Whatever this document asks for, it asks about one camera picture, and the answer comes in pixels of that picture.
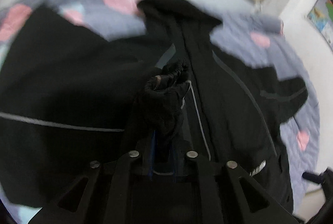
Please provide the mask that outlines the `colourful wall poster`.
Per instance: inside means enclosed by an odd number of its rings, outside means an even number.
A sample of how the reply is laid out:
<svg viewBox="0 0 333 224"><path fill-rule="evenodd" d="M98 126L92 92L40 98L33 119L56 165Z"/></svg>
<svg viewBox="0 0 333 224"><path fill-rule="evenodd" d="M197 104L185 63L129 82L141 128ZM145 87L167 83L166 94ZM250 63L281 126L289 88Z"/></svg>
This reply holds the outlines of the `colourful wall poster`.
<svg viewBox="0 0 333 224"><path fill-rule="evenodd" d="M332 49L333 5L331 0L317 0L311 11L308 13L309 21L314 25Z"/></svg>

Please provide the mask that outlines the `black jacket with grey piping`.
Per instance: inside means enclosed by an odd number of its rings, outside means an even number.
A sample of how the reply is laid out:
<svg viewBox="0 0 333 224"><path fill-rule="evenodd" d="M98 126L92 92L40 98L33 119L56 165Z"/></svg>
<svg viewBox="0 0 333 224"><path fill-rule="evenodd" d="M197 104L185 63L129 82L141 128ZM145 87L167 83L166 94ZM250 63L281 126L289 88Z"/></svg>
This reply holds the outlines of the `black jacket with grey piping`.
<svg viewBox="0 0 333 224"><path fill-rule="evenodd" d="M1 67L1 186L14 204L46 206L131 150L151 169L131 188L140 205L179 218L201 200L185 149L234 160L287 211L293 193L280 125L308 98L212 45L222 21L185 0L142 0L146 33L106 41L48 7L18 32Z"/></svg>

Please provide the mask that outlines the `grey floral bed quilt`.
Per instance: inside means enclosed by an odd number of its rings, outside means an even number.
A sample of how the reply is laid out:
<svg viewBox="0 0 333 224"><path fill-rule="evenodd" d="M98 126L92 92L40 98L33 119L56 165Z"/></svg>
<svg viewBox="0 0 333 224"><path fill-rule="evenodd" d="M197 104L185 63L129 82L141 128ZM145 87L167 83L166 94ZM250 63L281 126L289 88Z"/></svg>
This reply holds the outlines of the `grey floral bed quilt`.
<svg viewBox="0 0 333 224"><path fill-rule="evenodd" d="M140 1L142 0L21 0L11 8L1 11L1 34L8 35L8 38L3 40L6 54L1 57L1 67L18 32L40 6L50 8L73 25L85 27L111 42L146 33L145 16L138 6ZM280 125L281 139L287 149L290 167L291 148L305 149L307 143L302 138L306 131L318 128L318 107L307 72L282 35L282 22L266 16L229 14L192 5L222 21L222 24L210 33L212 45L241 60L248 67L274 68L280 80L295 77L304 80L308 92L306 102L296 114ZM300 170L290 169L293 196L300 176ZM131 175L126 223L200 223L201 208L194 215L190 215L189 208L182 206L179 218L166 217L157 209L142 208L139 195L131 190L137 182L138 178ZM5 196L2 186L1 204L11 221L15 223L30 223L29 221L44 207L33 208L14 204Z"/></svg>

